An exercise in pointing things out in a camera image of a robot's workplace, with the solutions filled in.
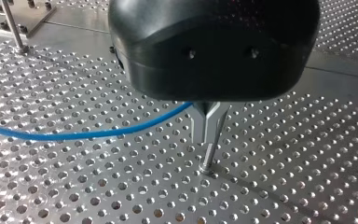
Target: vertical metal support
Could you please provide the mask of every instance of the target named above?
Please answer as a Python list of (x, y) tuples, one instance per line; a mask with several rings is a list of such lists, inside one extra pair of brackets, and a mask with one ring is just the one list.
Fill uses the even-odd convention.
[(216, 152), (217, 144), (219, 142), (220, 133), (223, 130), (223, 126), (226, 120), (228, 110), (224, 112), (222, 117), (219, 119), (217, 124), (217, 132), (215, 132), (216, 136), (212, 143), (208, 144), (208, 147), (206, 149), (205, 159), (200, 164), (200, 171), (204, 174), (209, 174), (211, 172), (211, 166), (213, 162), (214, 153)]
[(14, 22), (13, 15), (11, 14), (10, 7), (8, 5), (7, 0), (2, 0), (2, 6), (4, 7), (8, 27), (10, 28), (10, 31), (14, 36), (14, 40), (16, 41), (16, 45), (18, 48), (17, 52), (18, 53), (27, 52), (28, 46), (22, 44), (22, 40), (20, 38), (19, 31), (17, 30), (17, 26), (16, 26), (16, 23)]

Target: perforated metal plate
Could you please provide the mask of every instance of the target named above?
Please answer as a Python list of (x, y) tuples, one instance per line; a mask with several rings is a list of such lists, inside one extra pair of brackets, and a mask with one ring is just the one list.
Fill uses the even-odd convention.
[(358, 0), (322, 0), (316, 49), (358, 59)]
[[(0, 127), (88, 132), (178, 104), (134, 91), (115, 61), (12, 46), (0, 38)], [(0, 136), (0, 223), (358, 223), (358, 101), (233, 104), (209, 176), (189, 126), (183, 113), (119, 137)]]

